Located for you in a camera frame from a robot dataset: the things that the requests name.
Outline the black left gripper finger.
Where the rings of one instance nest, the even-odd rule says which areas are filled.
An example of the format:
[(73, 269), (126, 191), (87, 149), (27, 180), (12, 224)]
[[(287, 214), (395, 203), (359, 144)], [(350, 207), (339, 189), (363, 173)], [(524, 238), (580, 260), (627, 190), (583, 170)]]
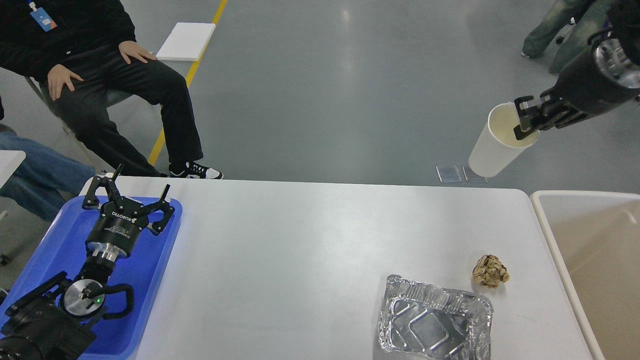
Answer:
[[(160, 198), (153, 203), (142, 205), (138, 210), (134, 211), (134, 224), (140, 231), (142, 231), (143, 228), (146, 228), (149, 229), (152, 234), (157, 236), (167, 227), (169, 220), (175, 212), (175, 208), (170, 205), (170, 201), (167, 200), (169, 189), (170, 184), (166, 184)], [(162, 218), (153, 222), (149, 221), (149, 215), (154, 214), (155, 212), (162, 212)]]
[(124, 200), (123, 196), (121, 196), (120, 191), (117, 188), (115, 180), (120, 175), (122, 169), (124, 168), (123, 164), (119, 164), (116, 168), (115, 172), (111, 175), (103, 175), (103, 176), (94, 176), (92, 181), (90, 182), (89, 189), (87, 190), (83, 203), (82, 209), (91, 210), (98, 209), (101, 207), (101, 203), (99, 202), (98, 196), (96, 196), (96, 191), (99, 188), (105, 189), (106, 196), (108, 202), (113, 202), (116, 204), (118, 208), (123, 207)]

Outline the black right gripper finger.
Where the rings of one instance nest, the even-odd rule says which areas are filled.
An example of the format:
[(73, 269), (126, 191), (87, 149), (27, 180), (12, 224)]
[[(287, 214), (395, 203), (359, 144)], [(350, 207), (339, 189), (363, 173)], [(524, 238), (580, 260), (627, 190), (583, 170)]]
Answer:
[(556, 99), (552, 95), (532, 95), (515, 98), (513, 103), (519, 118), (519, 124), (513, 128), (517, 141), (523, 141), (535, 131), (550, 130), (555, 127), (549, 111)]

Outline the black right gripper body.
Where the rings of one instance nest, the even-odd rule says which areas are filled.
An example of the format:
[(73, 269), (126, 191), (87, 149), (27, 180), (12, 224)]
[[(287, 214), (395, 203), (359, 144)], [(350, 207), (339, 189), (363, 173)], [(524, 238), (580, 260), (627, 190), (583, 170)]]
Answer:
[(639, 95), (639, 42), (605, 39), (571, 60), (542, 93), (540, 128), (562, 129), (600, 116)]

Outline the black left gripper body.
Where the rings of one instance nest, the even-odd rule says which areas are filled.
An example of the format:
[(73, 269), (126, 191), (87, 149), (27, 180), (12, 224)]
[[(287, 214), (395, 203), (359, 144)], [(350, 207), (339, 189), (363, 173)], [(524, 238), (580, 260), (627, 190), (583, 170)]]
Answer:
[(100, 207), (100, 216), (87, 237), (86, 254), (108, 253), (107, 259), (131, 256), (142, 228), (149, 225), (150, 210), (135, 199), (120, 196), (118, 203), (110, 200)]

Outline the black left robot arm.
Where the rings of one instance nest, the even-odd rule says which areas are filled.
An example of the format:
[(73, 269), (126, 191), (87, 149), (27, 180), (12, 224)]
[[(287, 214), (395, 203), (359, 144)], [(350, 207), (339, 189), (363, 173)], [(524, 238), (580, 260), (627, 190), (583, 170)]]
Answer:
[(125, 359), (142, 337), (182, 206), (94, 177), (55, 220), (1, 306), (3, 360)]

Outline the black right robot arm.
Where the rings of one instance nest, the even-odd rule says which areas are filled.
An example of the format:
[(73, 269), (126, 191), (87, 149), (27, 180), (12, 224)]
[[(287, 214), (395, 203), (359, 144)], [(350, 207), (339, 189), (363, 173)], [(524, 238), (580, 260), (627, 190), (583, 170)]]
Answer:
[(514, 100), (515, 139), (600, 116), (639, 95), (639, 14), (637, 0), (615, 0), (607, 12), (609, 27), (590, 35), (553, 87), (539, 98)]

